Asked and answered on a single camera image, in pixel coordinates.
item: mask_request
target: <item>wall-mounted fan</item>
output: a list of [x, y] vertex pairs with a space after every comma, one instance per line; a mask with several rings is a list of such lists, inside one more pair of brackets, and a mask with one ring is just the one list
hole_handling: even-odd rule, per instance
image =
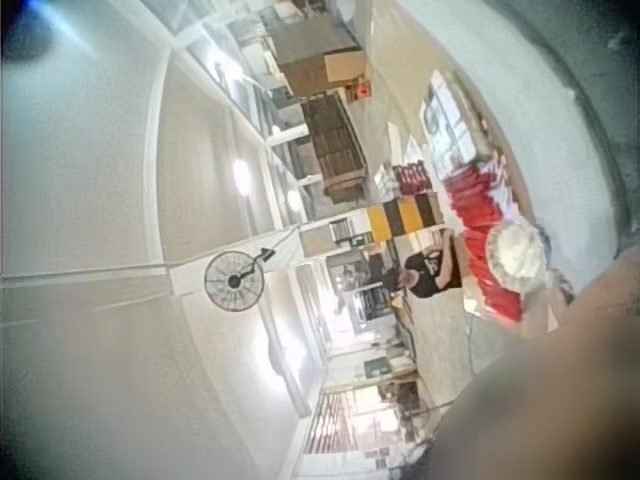
[[228, 312], [243, 312], [258, 303], [264, 292], [259, 257], [237, 251], [215, 256], [204, 274], [204, 288], [211, 301]]

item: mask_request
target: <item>product display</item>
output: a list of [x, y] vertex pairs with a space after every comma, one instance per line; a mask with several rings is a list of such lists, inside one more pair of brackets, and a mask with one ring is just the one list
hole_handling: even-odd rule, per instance
[[[519, 322], [522, 318], [520, 294], [504, 287], [489, 267], [487, 258], [487, 243], [494, 227], [501, 225], [505, 218], [519, 217], [506, 178], [504, 165], [496, 155], [489, 162], [467, 166], [446, 180], [444, 186], [453, 210], [465, 227], [463, 239], [469, 252], [469, 270], [477, 280], [485, 306]], [[510, 234], [508, 241], [517, 241], [512, 237]]]

